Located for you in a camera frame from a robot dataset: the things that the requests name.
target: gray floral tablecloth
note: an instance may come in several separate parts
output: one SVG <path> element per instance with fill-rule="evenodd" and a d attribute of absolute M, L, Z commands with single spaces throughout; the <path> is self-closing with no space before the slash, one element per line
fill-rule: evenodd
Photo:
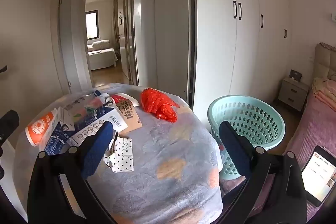
<path fill-rule="evenodd" d="M 110 84 L 101 92 L 123 92 L 139 100 L 143 88 Z M 65 106 L 80 94 L 57 100 L 38 116 Z M 134 172 L 113 173 L 101 161 L 88 182 L 106 210 L 119 223 L 211 223 L 222 211 L 218 173 L 222 161 L 216 141 L 179 97 L 168 94 L 180 105 L 176 123 L 161 121 L 136 112 L 142 127 L 131 131 Z M 27 208 L 29 181 L 39 150 L 23 132 L 16 146 L 13 180 Z M 81 215 L 66 181 L 62 180 L 73 210 Z"/>

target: beige upholstered headboard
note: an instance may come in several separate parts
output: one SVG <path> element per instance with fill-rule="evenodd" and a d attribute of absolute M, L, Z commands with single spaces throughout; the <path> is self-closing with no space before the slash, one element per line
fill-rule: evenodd
<path fill-rule="evenodd" d="M 313 78 L 315 77 L 336 80 L 336 52 L 320 44 L 317 44 L 315 48 Z"/>

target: mint green plastic basket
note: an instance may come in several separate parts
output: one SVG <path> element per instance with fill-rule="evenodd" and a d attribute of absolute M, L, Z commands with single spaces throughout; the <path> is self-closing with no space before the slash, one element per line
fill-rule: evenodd
<path fill-rule="evenodd" d="M 208 109 L 211 135 L 217 141 L 223 161 L 219 177 L 225 180 L 240 177 L 219 137 L 219 126 L 228 121 L 236 132 L 256 147 L 276 147 L 285 135 L 281 115 L 267 103 L 249 96 L 228 95 L 214 100 Z"/>

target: red plastic bag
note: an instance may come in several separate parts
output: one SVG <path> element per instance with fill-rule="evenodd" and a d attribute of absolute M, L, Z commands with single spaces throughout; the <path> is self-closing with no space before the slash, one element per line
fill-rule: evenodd
<path fill-rule="evenodd" d="M 154 113 L 158 119 L 169 122 L 177 120 L 172 106 L 180 107 L 166 94 L 151 88 L 141 92 L 141 106 L 145 112 Z"/>

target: curtain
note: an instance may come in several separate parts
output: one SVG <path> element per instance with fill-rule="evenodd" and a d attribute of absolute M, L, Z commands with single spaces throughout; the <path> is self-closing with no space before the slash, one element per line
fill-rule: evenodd
<path fill-rule="evenodd" d="M 120 43 L 119 43 L 119 18 L 118 18 L 118 0 L 113 0 L 113 22 L 115 35 L 115 49 L 114 52 L 120 59 Z"/>

